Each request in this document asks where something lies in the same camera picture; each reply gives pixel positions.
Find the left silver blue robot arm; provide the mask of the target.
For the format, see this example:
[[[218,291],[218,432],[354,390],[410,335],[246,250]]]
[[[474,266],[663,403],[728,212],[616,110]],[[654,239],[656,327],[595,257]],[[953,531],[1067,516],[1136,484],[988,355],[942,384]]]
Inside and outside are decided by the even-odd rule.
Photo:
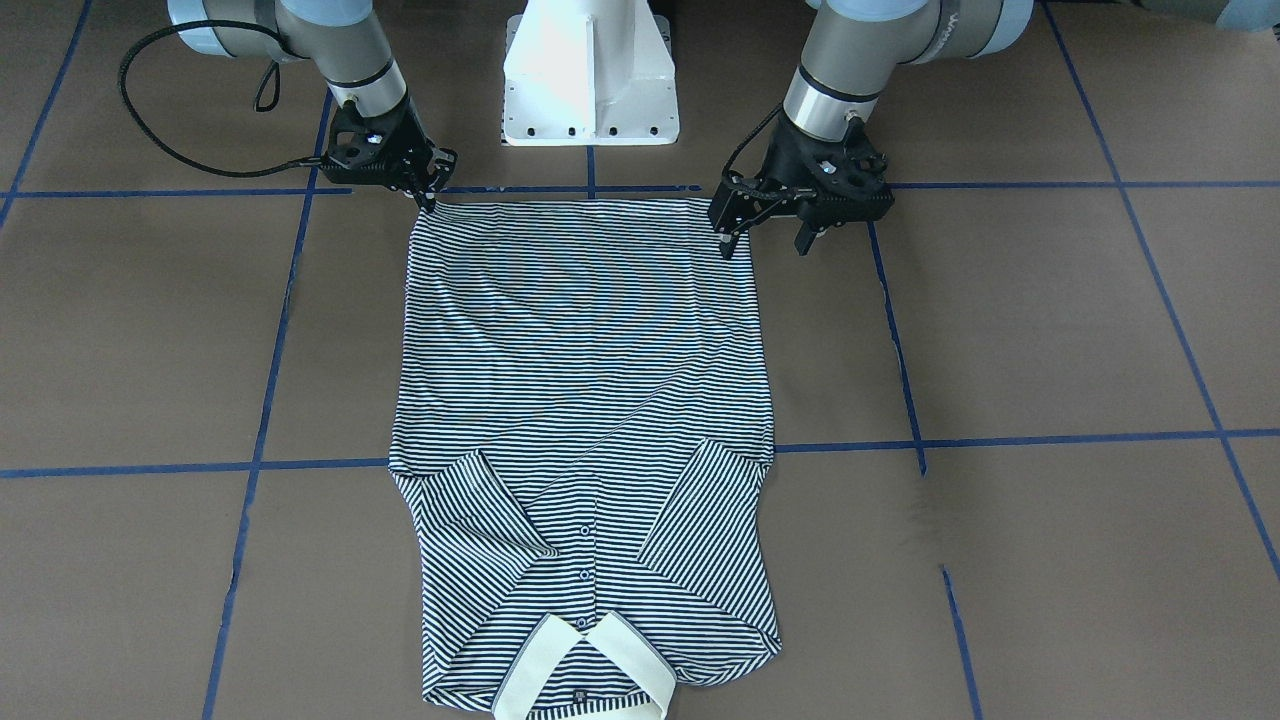
[[[760,170],[728,159],[708,209],[719,255],[749,231],[795,218],[806,255],[828,229],[881,220],[893,205],[887,158],[867,122],[897,67],[973,60],[1014,45],[1042,1],[818,1],[788,88],[759,123],[771,138]]]

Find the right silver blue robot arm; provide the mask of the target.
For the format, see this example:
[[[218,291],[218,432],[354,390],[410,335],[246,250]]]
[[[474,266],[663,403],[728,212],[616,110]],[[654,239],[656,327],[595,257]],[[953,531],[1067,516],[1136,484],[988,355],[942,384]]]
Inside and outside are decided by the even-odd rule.
[[[335,114],[323,155],[300,160],[333,184],[381,186],[430,213],[457,156],[417,114],[370,1],[169,1],[172,24],[197,53],[311,61]]]

